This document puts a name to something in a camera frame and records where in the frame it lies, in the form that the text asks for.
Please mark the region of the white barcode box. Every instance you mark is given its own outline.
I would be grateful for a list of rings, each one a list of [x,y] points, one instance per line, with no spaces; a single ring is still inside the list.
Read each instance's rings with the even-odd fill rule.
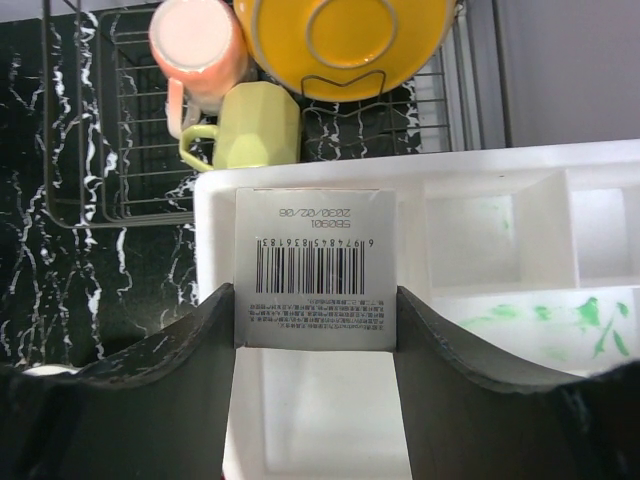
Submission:
[[[392,190],[238,190],[237,345],[394,350],[396,213]]]

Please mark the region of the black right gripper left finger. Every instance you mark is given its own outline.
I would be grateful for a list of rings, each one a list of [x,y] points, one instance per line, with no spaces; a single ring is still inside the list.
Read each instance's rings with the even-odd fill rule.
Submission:
[[[1,368],[5,479],[217,479],[236,350],[234,289],[74,374]]]

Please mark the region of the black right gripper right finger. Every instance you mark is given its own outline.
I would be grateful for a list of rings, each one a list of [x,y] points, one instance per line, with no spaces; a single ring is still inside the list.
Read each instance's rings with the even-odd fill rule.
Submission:
[[[396,295],[394,366],[415,479],[635,479],[639,365],[588,377],[517,357]]]

